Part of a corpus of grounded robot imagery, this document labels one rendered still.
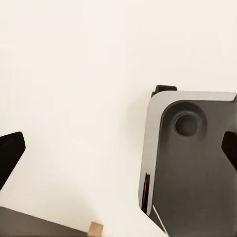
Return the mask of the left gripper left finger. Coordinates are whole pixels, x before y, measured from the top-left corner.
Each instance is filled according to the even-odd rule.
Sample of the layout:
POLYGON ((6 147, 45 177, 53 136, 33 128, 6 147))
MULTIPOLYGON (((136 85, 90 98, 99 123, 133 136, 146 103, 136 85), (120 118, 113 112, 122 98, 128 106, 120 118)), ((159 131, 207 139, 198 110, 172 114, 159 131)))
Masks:
POLYGON ((25 150, 21 131, 0 137, 0 191, 25 150))

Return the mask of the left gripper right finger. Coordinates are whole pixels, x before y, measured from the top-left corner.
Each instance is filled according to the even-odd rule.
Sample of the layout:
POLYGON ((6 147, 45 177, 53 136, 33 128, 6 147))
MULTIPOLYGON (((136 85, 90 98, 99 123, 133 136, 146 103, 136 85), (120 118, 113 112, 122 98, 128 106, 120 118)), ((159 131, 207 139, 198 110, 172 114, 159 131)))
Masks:
POLYGON ((237 133, 226 131, 221 148, 237 171, 237 133))

